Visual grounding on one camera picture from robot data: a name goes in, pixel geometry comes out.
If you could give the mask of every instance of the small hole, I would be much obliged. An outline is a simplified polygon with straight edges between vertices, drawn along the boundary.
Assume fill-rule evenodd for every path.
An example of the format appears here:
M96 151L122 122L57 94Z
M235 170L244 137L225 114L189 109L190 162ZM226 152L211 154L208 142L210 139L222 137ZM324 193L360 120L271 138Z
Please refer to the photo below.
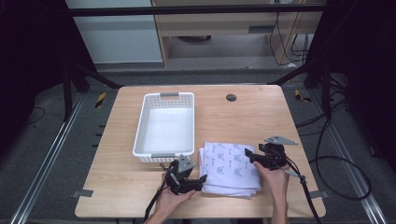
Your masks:
M229 102L234 102L236 100L236 96L234 94L228 94L225 97Z

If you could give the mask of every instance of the basket handle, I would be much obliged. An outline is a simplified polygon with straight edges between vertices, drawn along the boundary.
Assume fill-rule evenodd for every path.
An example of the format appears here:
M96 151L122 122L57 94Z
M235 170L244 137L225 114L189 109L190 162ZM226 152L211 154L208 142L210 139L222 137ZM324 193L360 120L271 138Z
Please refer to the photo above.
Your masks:
M178 92L161 92L161 97L178 96Z
M151 158L170 158L175 157L175 153L158 153L158 154L151 154Z

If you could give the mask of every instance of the floor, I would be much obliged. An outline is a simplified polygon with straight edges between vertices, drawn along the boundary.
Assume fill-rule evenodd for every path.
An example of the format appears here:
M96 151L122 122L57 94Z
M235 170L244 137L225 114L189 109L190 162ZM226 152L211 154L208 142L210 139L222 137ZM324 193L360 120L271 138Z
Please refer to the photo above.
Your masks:
M301 49L302 43L303 39L297 42L295 48ZM172 45L166 68L139 68L133 73L106 71L103 75L124 85L266 83L286 75L303 63L301 56L295 56L295 62L279 65L272 56L267 38L258 35L212 36L209 41L174 38ZM342 75L335 76L341 80L343 78ZM302 85L303 80L304 74L282 86L296 124L302 124L322 113L320 87L306 90ZM12 154L1 163L0 223L17 223L12 218L21 220L19 223L133 222L131 218L87 220L74 215L78 198L72 195L75 190L82 189L117 96L117 90L111 90L91 78L89 81L92 86L88 93L76 93L74 90L74 102L80 104L75 105L78 112L72 123L62 122L62 86L55 86L37 95L36 109L14 141ZM302 98L296 97L296 90L300 91ZM106 99L100 108L95 108L102 92L106 93ZM339 93L335 93L332 98L333 105L345 99ZM396 174L383 158L370 155L364 134L348 110L348 103L343 102L333 109L332 123L317 147L317 132L323 123L324 119L319 119L316 123L298 129L307 158L315 158L316 150L320 148L321 155L337 155L356 162L369 176L372 194L365 200L345 199L323 184L317 166L312 163L319 188L331 195L324 199L327 214L322 222L396 223L396 215L392 211L396 206L393 196ZM58 135L61 132L65 135L63 139ZM339 160L321 161L320 171L336 192L357 197L367 191L361 173ZM223 220L211 221L224 223ZM291 218L290 223L316 222L313 219Z

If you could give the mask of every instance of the gray floor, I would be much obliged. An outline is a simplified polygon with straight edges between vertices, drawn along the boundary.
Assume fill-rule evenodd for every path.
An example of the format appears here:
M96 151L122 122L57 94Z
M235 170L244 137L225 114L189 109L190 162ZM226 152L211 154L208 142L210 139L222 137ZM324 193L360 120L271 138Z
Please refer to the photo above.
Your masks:
M266 83L286 75L287 65L278 65L271 56L268 42L263 36L213 36L209 42L186 43L180 39L173 41L170 62L167 68L137 69L122 73L103 73L109 79L124 85L163 85L163 84L223 84L223 83ZM295 98L295 90L303 97L315 99L320 88L305 90L301 85L301 75L283 86L283 91L296 124L320 114L315 102L308 103ZM83 219L74 214L77 198L72 197L74 190L82 189L90 169L92 159L99 144L102 125L116 98L117 91L90 79L92 87L88 93L74 93L75 99L81 97L82 104L78 115L64 140L55 163L40 190L28 217L31 223L115 223L109 219ZM106 98L100 108L95 108L97 97L106 92ZM334 102L344 99L335 94ZM8 223L21 204L26 192L35 179L35 174L46 159L52 142L61 129L64 117L63 89L55 86L41 92L36 97L35 109L27 120L29 125L21 129L20 136L14 141L12 154L4 161L0 170L0 220ZM371 220L367 214L366 201L351 201L330 192L331 197L324 199L327 214L323 223L396 223L396 200L393 190L396 187L396 175L382 158L372 157L369 145L361 133L353 115L348 112L348 104L337 107L332 113L332 125L342 137L343 146L350 157L369 176L372 185L372 197L386 219ZM318 132L323 125L320 120L309 126L299 128L299 134ZM320 155L339 155L339 146L332 138L328 128L320 145ZM318 134L301 136L306 156L315 158ZM321 161L320 171L328 183L343 193L356 197L353 178L347 174L347 168L340 161ZM320 181L315 164L312 169L321 190L328 190ZM313 219L291 218L291 223L315 223ZM120 223L132 223L132 219L122 219Z

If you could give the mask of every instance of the gray carpet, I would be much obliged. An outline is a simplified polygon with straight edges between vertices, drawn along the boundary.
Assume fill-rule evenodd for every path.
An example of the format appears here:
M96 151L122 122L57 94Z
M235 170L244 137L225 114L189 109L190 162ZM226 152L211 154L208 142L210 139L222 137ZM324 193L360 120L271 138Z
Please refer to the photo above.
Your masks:
M138 75L118 74L110 79L124 85L160 85L160 84L215 84L215 83L265 83L276 77L286 74L285 70L269 71L273 76L265 76L265 70L238 70L233 72L199 71L192 75L192 71L179 71L173 73L147 72ZM90 169L96 150L95 145L100 141L98 133L103 131L101 125L106 124L111 106L117 91L104 87L95 80L90 80L92 87L89 93L84 94L84 101L79 110L77 119L64 142L64 146L52 167L46 184L29 216L32 223L45 223L43 220L64 221L92 221L113 222L114 219L81 219L75 216L74 210L77 199L71 197L76 189L81 189ZM95 108L98 95L105 91L106 98L100 108ZM314 103L295 99L294 89L284 88L284 93L290 107L290 112L296 124L311 119L319 114ZM302 96L311 97L307 91L301 89ZM39 121L26 125L20 137L12 145L12 154L7 160L2 161L0 170L0 220L7 222L12 217L20 204L35 173L45 159L55 135L59 131L64 116L62 86L56 86L44 91L37 96L36 106L45 109L45 115ZM334 95L334 102L343 99L342 95ZM389 169L387 162L381 158L370 156L368 144L362 135L359 125L356 124L352 114L347 111L348 106L343 105L332 113L332 122L338 127L343 136L346 147L361 169L370 177L375 196L382 212L389 223L396 223L396 214L392 208L396 207L396 200L392 196L396 185L396 175ZM41 109L35 110L30 121L39 119ZM320 131L323 120L298 129L299 134L315 133ZM318 134L302 136L307 158L315 157L318 143ZM320 145L320 155L336 155L328 131L323 135ZM349 177L340 161L320 161L320 171L326 181L347 195L355 197ZM312 169L321 190L327 189L318 178L315 164ZM330 198L324 199L327 209L323 223L371 223L361 202L344 199L335 193ZM122 219L121 223L131 223L131 219ZM291 223L315 223L312 219L291 219Z

